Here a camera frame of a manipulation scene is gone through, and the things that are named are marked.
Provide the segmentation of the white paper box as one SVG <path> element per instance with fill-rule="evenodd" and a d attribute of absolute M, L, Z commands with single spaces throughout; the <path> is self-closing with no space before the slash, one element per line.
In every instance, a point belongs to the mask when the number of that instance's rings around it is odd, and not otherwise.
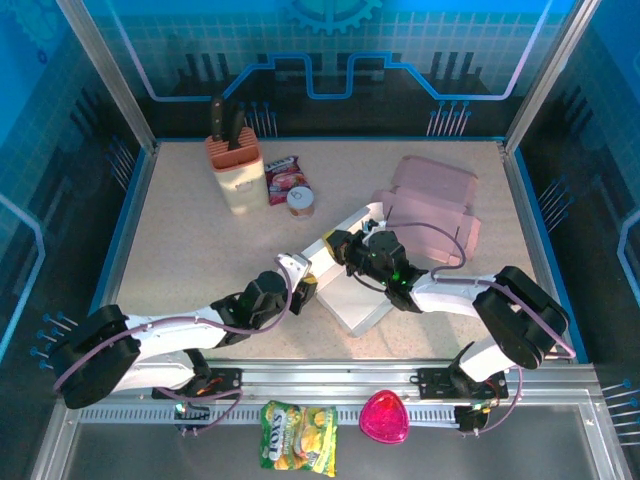
<path fill-rule="evenodd" d="M 322 238 L 303 251 L 311 262 L 310 273 L 318 281 L 316 298 L 352 337 L 360 337 L 392 310 L 383 293 L 348 277 L 343 266 L 333 261 Z"/>

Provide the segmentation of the pink paper box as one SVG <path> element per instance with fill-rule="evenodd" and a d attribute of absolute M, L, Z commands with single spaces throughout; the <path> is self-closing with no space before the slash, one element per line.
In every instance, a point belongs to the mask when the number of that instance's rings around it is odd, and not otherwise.
<path fill-rule="evenodd" d="M 475 253 L 480 220 L 473 214 L 477 176 L 426 157 L 407 155 L 396 168 L 391 186 L 376 190 L 371 201 L 412 255 L 451 266 Z"/>

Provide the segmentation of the pink translucent plastic box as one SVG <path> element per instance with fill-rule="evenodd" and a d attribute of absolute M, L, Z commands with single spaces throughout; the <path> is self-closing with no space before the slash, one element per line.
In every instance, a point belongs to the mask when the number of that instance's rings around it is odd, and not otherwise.
<path fill-rule="evenodd" d="M 376 442 L 388 445 L 403 443 L 410 431 L 408 411 L 398 395 L 391 390 L 381 390 L 361 410 L 359 428 Z"/>

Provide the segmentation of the small tin can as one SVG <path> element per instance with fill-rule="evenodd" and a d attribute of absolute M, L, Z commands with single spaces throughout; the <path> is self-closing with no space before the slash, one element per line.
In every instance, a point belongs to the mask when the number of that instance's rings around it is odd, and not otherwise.
<path fill-rule="evenodd" d="M 309 218 L 314 214 L 314 201 L 312 190 L 305 186 L 292 188 L 286 199 L 289 213 L 297 219 Z"/>

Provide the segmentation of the aluminium base beam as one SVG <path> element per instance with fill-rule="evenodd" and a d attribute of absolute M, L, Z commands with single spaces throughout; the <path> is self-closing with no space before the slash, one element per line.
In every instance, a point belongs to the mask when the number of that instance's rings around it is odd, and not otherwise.
<path fill-rule="evenodd" d="M 362 362 L 238 362 L 231 361 L 211 367 L 237 368 L 242 370 L 242 385 L 237 399 L 230 393 L 214 396 L 213 400 L 204 398 L 195 402 L 211 404 L 216 400 L 241 400 L 245 402 L 267 402 L 278 400 L 287 403 L 311 405 L 363 403 L 381 390 L 391 390 L 404 402 L 474 405 L 482 402 L 508 403 L 515 399 L 529 402 L 565 403 L 576 398 L 598 398 L 602 391 L 595 370 L 589 365 L 569 365 L 555 363 L 537 370 L 511 368 L 505 374 L 509 397 L 492 400 L 422 400 L 419 390 L 409 382 L 411 375 L 420 368 L 447 368 L 441 362 L 423 362 L 421 364 L 399 363 L 393 365 L 384 361 Z M 107 398 L 153 399 L 152 389 L 161 388 L 161 381 L 176 373 L 177 365 L 146 364 L 134 369 L 135 380 L 141 380 L 143 374 L 149 374 L 150 385 L 136 384 L 118 392 L 108 391 L 105 383 L 95 382 L 82 385 L 77 392 L 65 396 L 64 401 L 70 409 L 82 409 Z"/>

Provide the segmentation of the red candy bag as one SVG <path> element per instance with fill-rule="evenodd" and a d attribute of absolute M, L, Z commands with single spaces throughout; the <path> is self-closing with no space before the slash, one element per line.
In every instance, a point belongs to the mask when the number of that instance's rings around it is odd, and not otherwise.
<path fill-rule="evenodd" d="M 293 188 L 310 187 L 295 155 L 267 164 L 264 171 L 270 206 L 285 203 L 288 192 Z"/>

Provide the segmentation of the beige knife block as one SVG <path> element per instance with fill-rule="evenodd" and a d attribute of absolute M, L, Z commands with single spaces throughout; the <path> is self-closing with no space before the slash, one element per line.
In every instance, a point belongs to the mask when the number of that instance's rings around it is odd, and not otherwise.
<path fill-rule="evenodd" d="M 259 141 L 250 127 L 239 135 L 240 147 L 228 149 L 228 142 L 205 139 L 205 150 L 227 206 L 242 215 L 269 205 L 264 160 Z"/>

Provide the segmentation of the green yellow candy bag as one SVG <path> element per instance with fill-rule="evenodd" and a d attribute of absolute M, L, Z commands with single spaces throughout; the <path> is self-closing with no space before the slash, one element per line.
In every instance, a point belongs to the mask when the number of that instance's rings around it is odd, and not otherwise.
<path fill-rule="evenodd" d="M 262 468 L 336 476 L 335 406 L 302 406 L 271 400 L 261 409 L 260 420 Z"/>

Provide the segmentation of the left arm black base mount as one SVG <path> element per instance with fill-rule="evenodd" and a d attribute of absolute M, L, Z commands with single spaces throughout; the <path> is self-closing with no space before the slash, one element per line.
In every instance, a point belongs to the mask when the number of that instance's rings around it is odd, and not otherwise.
<path fill-rule="evenodd" d="M 152 398 L 160 399 L 180 399 L 181 401 L 195 402 L 204 398 L 207 401 L 213 400 L 214 396 L 230 393 L 232 399 L 237 399 L 242 385 L 242 370 L 237 368 L 219 368 L 213 370 L 198 371 L 194 377 L 184 386 L 177 389 L 168 387 L 153 388 Z"/>

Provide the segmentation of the aluminium slotted rail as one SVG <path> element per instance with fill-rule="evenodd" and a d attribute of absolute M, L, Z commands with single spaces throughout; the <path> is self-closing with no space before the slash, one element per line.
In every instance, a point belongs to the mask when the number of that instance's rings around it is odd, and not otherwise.
<path fill-rule="evenodd" d="M 261 406 L 240 405 L 233 409 L 224 424 L 254 425 L 259 424 Z M 452 405 L 409 405 L 407 408 L 410 426 L 434 428 L 458 428 L 455 408 Z M 359 424 L 361 408 L 355 405 L 336 407 L 338 425 Z M 82 409 L 79 419 L 88 424 L 174 424 L 206 426 L 217 420 L 224 413 L 224 408 L 204 406 L 190 408 L 186 413 L 179 413 L 177 404 L 158 404 L 146 406 L 125 406 L 106 404 Z"/>

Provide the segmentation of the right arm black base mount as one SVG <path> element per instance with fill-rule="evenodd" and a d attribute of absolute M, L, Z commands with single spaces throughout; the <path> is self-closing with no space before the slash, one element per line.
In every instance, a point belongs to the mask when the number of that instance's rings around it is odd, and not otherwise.
<path fill-rule="evenodd" d="M 410 376 L 409 382 L 418 388 L 422 400 L 502 400 L 509 397 L 503 372 L 476 382 L 462 371 L 420 368 Z"/>

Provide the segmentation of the short black-handled knife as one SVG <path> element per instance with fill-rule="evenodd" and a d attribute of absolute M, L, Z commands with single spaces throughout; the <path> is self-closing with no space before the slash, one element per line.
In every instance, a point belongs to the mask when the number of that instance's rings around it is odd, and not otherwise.
<path fill-rule="evenodd" d="M 241 147 L 240 134 L 245 126 L 245 110 L 237 108 L 228 125 L 228 150 L 236 150 Z"/>

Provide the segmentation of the long black-handled knife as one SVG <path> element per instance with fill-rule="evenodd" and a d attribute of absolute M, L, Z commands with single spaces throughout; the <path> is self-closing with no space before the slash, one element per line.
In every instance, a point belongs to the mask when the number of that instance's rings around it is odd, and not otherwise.
<path fill-rule="evenodd" d="M 221 141 L 223 135 L 224 100 L 213 96 L 210 104 L 210 134 L 214 142 Z"/>

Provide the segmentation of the aluminium frame post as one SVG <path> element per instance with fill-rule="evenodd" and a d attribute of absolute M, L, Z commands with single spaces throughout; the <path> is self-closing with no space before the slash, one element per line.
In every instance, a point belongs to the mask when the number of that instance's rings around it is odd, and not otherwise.
<path fill-rule="evenodd" d="M 511 122 L 504 141 L 506 154 L 512 155 L 519 147 L 560 74 L 564 71 L 600 3 L 601 0 L 575 0 L 562 30 Z"/>
<path fill-rule="evenodd" d="M 55 1 L 141 148 L 153 156 L 157 150 L 156 137 L 84 2 Z"/>

